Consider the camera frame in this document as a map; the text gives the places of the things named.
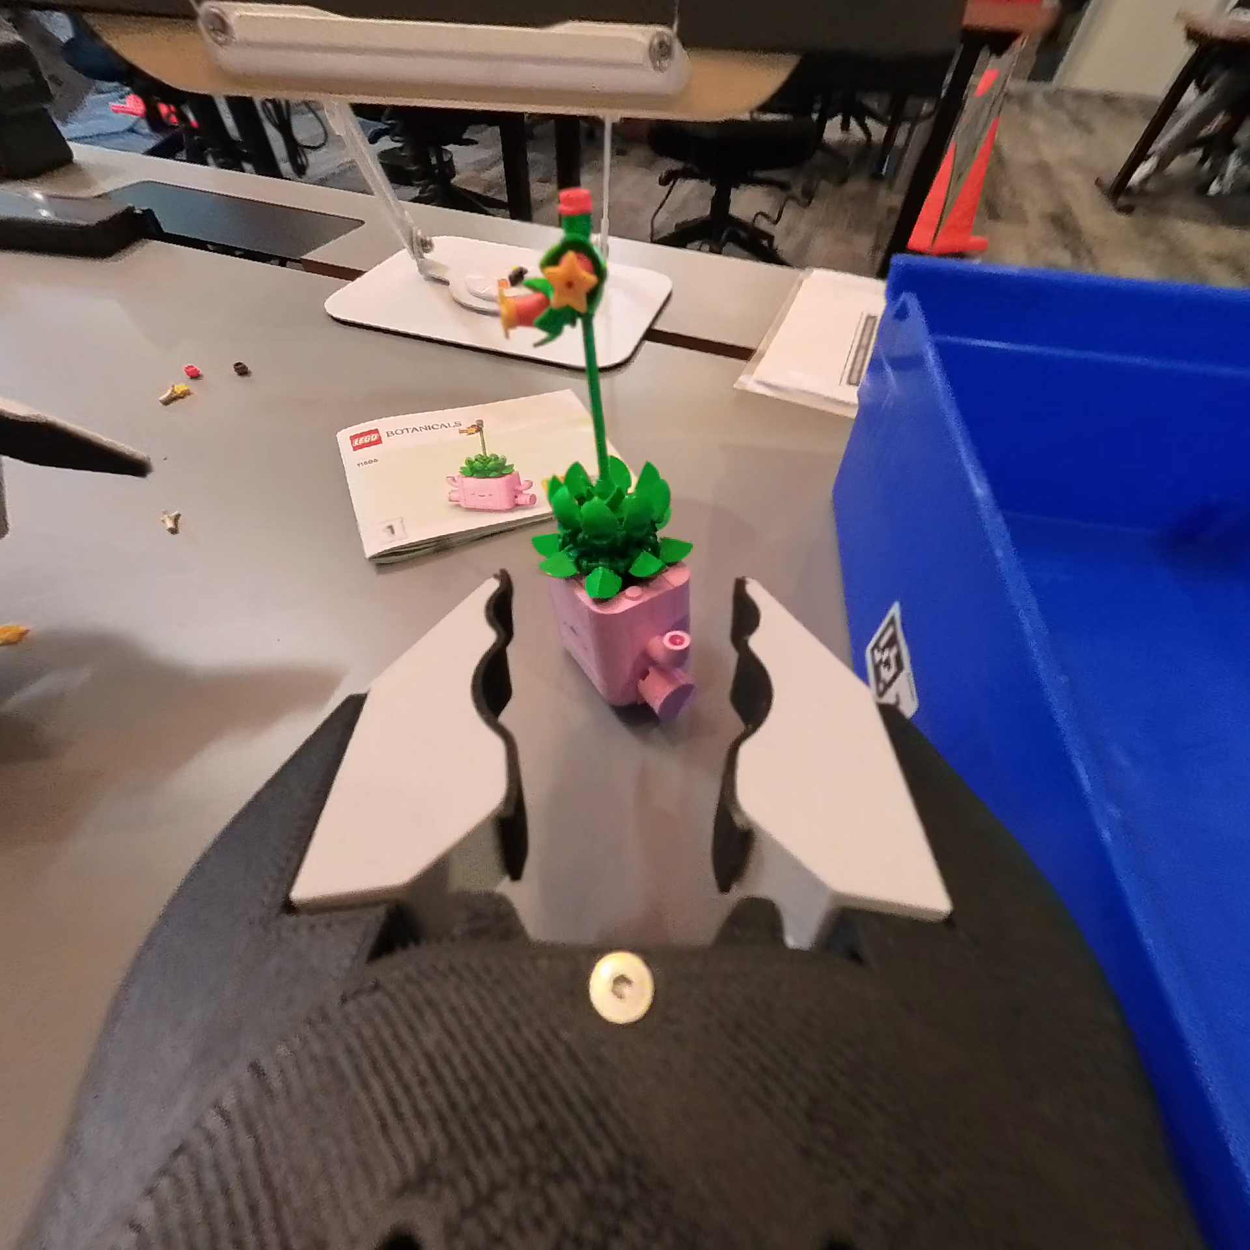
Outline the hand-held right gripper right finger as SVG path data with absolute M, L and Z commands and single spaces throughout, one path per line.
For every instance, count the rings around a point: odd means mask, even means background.
M 712 818 L 723 896 L 775 906 L 788 948 L 842 912 L 943 923 L 952 902 L 867 685 L 766 588 L 733 583 L 729 702 L 741 720 Z

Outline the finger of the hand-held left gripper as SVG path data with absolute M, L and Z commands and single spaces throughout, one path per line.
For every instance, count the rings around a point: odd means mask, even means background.
M 1 397 L 1 458 L 59 470 L 145 478 L 142 452 Z

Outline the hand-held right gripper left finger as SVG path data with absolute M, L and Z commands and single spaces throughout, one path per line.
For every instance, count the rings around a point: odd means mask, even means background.
M 501 722 L 511 591 L 492 573 L 373 680 L 294 872 L 296 912 L 439 914 L 452 894 L 522 879 L 520 759 Z

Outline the pink toy brick pot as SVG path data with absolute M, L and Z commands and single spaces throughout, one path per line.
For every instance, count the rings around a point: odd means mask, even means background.
M 607 600 L 574 579 L 549 580 L 559 643 L 610 707 L 668 722 L 693 696 L 690 580 L 678 563 Z

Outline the toy brick instruction booklet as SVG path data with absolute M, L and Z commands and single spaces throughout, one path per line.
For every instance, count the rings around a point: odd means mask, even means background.
M 571 390 L 375 417 L 339 430 L 336 446 L 375 565 L 552 527 L 546 481 L 596 460 L 590 414 Z

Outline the green toy brick plant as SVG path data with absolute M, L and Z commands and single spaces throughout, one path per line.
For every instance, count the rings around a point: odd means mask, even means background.
M 604 420 L 596 344 L 596 314 L 610 271 L 592 238 L 590 192 L 562 189 L 556 198 L 561 234 L 534 269 L 495 284 L 504 333 L 531 329 L 538 347 L 577 329 L 595 448 L 595 470 L 574 461 L 544 482 L 556 530 L 534 540 L 547 576 L 581 582 L 593 600 L 608 600 L 626 586 L 683 563 L 693 546 L 665 536 L 671 515 L 668 482 L 651 463 L 638 475 L 610 452 Z

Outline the black power bank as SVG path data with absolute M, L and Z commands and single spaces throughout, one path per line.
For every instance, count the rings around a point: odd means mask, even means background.
M 110 259 L 162 235 L 153 211 L 110 195 L 62 198 L 1 190 L 3 253 Z

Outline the black charger dock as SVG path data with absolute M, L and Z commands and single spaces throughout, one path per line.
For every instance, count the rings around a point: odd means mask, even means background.
M 22 182 L 72 164 L 52 116 L 52 89 L 35 55 L 1 21 L 1 180 Z

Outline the printed paper in acrylic holder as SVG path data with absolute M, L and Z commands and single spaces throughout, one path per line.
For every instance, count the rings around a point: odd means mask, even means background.
M 884 311 L 881 280 L 806 269 L 735 388 L 852 418 Z

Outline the white book stand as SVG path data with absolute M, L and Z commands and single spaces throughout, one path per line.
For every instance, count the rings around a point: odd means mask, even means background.
M 608 190 L 562 192 L 540 254 L 419 235 L 366 152 L 352 104 L 522 115 L 735 121 L 796 65 L 790 3 L 98 3 L 87 22 L 186 89 L 317 100 L 398 241 L 336 290 L 337 323 L 581 371 L 623 365 L 672 286 L 608 275 Z

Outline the orange traffic cone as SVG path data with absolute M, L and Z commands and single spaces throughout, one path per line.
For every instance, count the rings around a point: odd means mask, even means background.
M 1016 68 L 1023 36 L 1001 52 L 986 52 L 964 95 L 942 165 L 912 229 L 907 251 L 915 256 L 976 256 L 989 240 L 976 231 L 977 213 L 989 173 L 1010 73 Z

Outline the black office chair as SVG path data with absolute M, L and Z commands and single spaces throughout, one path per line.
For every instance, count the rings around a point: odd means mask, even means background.
M 732 213 L 730 198 L 744 186 L 788 193 L 785 173 L 803 167 L 815 155 L 821 132 L 814 116 L 653 122 L 648 149 L 672 164 L 659 176 L 665 195 L 678 183 L 706 183 L 711 199 L 705 214 L 687 219 L 660 237 L 651 231 L 648 241 L 675 249 L 706 244 L 718 256 L 732 247 L 751 259 L 785 266 L 773 235 Z

